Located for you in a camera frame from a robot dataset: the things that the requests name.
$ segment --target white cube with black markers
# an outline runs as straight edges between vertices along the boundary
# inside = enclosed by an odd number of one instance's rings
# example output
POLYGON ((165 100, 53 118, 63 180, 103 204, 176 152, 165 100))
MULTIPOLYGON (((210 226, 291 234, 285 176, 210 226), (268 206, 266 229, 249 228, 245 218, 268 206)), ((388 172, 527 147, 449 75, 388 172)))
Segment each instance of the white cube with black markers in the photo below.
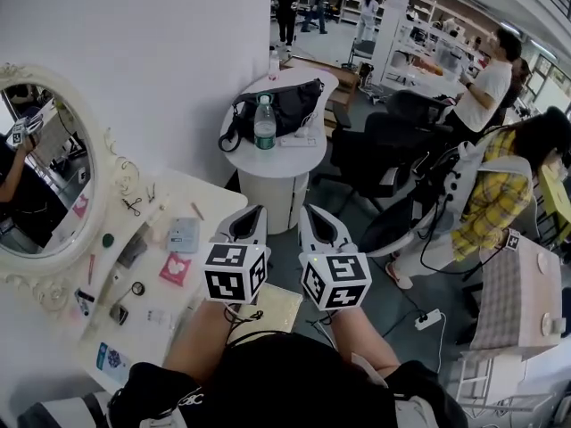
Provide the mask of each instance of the white cube with black markers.
POLYGON ((360 306, 371 285, 364 253, 301 254, 302 286, 319 310, 360 306))
POLYGON ((200 261, 208 300, 250 304, 268 278, 264 245, 208 243, 200 261))

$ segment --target white heart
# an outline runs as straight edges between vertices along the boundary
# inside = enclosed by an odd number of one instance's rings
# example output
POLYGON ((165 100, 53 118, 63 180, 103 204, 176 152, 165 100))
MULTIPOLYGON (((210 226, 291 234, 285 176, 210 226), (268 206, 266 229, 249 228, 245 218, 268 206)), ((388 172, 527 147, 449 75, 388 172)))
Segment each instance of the white heart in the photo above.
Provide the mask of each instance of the white heart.
POLYGON ((169 260, 169 273, 171 273, 172 275, 177 275, 184 269, 185 269, 184 263, 179 263, 174 259, 169 260))

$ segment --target yellow table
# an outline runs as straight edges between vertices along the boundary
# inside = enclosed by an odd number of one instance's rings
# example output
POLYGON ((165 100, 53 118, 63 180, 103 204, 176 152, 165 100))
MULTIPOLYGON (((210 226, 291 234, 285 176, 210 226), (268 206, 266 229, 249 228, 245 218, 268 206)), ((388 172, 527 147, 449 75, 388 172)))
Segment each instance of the yellow table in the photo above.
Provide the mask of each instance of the yellow table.
POLYGON ((563 240, 571 233, 571 201, 567 191, 563 183, 557 179, 557 174, 546 165, 540 170, 539 185, 545 201, 545 214, 555 220, 559 231, 557 243, 563 243, 563 240))

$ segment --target small plastic bottle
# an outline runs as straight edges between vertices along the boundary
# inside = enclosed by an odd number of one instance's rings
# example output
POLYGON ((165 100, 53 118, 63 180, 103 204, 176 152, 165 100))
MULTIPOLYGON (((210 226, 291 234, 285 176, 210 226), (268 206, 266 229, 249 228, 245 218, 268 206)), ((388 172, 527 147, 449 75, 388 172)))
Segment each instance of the small plastic bottle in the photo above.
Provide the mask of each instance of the small plastic bottle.
POLYGON ((275 81, 279 78, 279 54, 274 46, 269 49, 269 73, 268 78, 270 81, 275 81))
POLYGON ((271 149, 276 145, 276 118, 267 95, 260 97, 253 120, 253 134, 256 147, 260 149, 271 149))

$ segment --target ceiling light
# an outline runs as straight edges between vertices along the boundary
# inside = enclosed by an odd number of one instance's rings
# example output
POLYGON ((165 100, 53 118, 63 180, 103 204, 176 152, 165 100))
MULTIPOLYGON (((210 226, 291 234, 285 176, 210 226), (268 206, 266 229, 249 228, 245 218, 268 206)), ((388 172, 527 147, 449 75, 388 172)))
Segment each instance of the ceiling light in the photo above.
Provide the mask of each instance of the ceiling light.
POLYGON ((506 24, 505 22, 500 22, 500 25, 501 25, 503 28, 505 28, 506 30, 509 30, 511 33, 515 33, 518 37, 519 37, 519 35, 521 35, 521 34, 519 33, 519 30, 518 30, 518 29, 516 29, 516 28, 514 28, 514 27, 511 27, 509 24, 506 24))
POLYGON ((542 51, 544 51, 547 55, 550 55, 553 59, 557 60, 557 57, 555 56, 554 53, 549 52, 547 49, 545 49, 542 45, 540 45, 539 43, 536 43, 532 40, 532 43, 534 44, 535 47, 537 47, 538 49, 541 49, 542 51))

